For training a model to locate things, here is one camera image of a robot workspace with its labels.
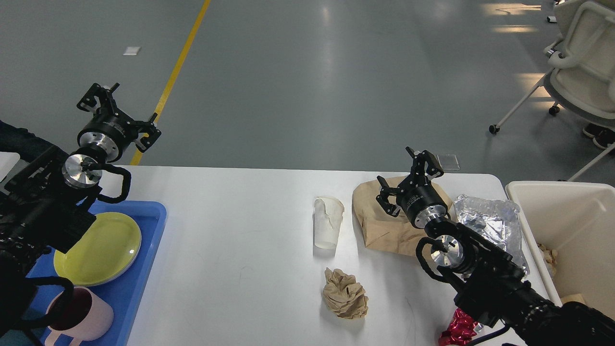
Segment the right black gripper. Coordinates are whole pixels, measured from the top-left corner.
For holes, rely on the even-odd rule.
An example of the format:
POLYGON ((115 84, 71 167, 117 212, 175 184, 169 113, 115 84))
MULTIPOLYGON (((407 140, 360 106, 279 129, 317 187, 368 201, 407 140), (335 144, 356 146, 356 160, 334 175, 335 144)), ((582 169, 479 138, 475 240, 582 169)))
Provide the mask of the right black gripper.
POLYGON ((378 175, 381 187, 376 201, 387 215, 398 217, 403 212, 413 227, 424 229, 433 219, 448 215, 448 204, 436 186, 431 185, 433 179, 444 175, 444 170, 430 151, 417 152, 411 147, 406 147, 406 151, 413 160, 409 175, 396 187, 389 186, 378 175))

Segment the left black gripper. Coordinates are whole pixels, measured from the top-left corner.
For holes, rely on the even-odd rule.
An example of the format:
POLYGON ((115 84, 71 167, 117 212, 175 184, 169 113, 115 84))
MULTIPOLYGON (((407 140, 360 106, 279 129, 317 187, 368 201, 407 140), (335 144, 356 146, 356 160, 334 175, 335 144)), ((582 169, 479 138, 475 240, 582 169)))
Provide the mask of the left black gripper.
POLYGON ((112 163, 123 157, 130 142, 135 144, 138 151, 145 153, 162 135, 156 127, 157 113, 146 121, 120 116, 113 97, 119 86, 119 83, 111 87, 93 83, 77 103, 77 109, 94 114, 77 136, 78 155, 112 163))

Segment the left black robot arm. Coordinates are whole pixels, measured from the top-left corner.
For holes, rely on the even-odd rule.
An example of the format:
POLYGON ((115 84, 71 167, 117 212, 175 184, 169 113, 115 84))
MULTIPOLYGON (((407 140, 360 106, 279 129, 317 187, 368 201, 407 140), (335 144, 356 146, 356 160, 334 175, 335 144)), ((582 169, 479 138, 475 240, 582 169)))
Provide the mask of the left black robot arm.
POLYGON ((157 114, 137 121, 117 107, 119 83, 94 83, 77 103, 93 117, 70 154, 52 146, 6 183, 1 195, 1 333, 22 331, 35 345, 33 329, 50 326, 66 311, 75 286, 59 276, 29 277, 40 256, 66 253, 96 217, 95 201, 117 204, 130 192, 131 173, 114 163, 130 144, 147 151, 160 138, 157 114))

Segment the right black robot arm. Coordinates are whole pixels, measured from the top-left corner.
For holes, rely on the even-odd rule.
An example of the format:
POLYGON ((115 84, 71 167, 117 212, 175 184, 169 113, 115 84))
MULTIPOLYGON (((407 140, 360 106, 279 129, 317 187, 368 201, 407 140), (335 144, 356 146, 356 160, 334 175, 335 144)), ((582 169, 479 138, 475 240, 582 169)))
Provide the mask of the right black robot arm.
POLYGON ((513 257, 477 232, 450 218, 448 207, 432 186, 444 173, 429 151, 406 151, 412 157, 409 175, 396 187, 378 176, 376 201, 386 214, 403 212, 412 226, 424 230, 415 253, 433 280, 449 284, 454 303, 475 321, 503 328, 472 340, 477 345, 512 329, 528 346, 612 346, 615 324, 597 309, 580 302, 561 307, 536 293, 513 257))

